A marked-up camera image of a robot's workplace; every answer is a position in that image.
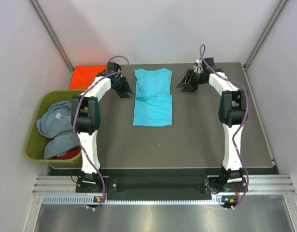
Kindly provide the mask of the cyan t shirt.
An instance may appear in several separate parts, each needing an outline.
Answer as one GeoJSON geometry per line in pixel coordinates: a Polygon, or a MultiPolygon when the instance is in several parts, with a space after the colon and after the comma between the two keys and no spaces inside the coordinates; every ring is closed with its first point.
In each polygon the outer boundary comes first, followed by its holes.
{"type": "Polygon", "coordinates": [[[172,125],[172,71],[166,68],[134,71],[136,81],[133,126],[166,127],[172,125]]]}

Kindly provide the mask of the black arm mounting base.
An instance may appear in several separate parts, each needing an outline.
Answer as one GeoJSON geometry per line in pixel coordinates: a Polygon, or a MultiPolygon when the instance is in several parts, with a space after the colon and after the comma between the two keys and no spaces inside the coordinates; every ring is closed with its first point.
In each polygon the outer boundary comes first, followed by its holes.
{"type": "Polygon", "coordinates": [[[276,167],[271,168],[247,168],[242,171],[241,181],[230,182],[226,180],[226,174],[220,168],[158,168],[158,169],[107,169],[100,170],[100,174],[94,175],[98,187],[83,181],[86,177],[80,169],[55,169],[50,168],[50,176],[78,177],[80,186],[77,192],[101,191],[103,177],[107,193],[125,192],[137,189],[173,189],[196,191],[201,194],[206,192],[217,194],[223,191],[234,192],[239,189],[244,192],[247,184],[251,182],[253,175],[278,174],[276,167]]]}

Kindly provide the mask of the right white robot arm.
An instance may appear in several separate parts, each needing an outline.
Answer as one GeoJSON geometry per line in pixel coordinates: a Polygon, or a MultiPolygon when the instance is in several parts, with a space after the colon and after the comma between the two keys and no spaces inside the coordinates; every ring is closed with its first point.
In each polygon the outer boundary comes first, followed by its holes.
{"type": "Polygon", "coordinates": [[[218,182],[212,180],[206,185],[208,191],[217,194],[246,184],[240,146],[242,130],[248,118],[248,94],[242,87],[235,86],[222,69],[216,68],[213,58],[196,60],[177,88],[181,88],[182,92],[195,92],[202,84],[209,84],[220,96],[218,118],[224,129],[225,154],[218,182]]]}

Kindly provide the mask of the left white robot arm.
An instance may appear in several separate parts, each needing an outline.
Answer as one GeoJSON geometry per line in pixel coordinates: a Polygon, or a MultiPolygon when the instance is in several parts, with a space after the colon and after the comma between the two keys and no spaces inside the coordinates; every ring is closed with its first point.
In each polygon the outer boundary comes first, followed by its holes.
{"type": "Polygon", "coordinates": [[[109,90],[120,98],[133,94],[121,66],[109,61],[104,71],[97,74],[94,82],[80,95],[71,99],[71,123],[75,140],[81,148],[82,167],[77,181],[77,192],[97,192],[105,195],[106,184],[100,173],[97,135],[101,125],[99,102],[109,90]]]}

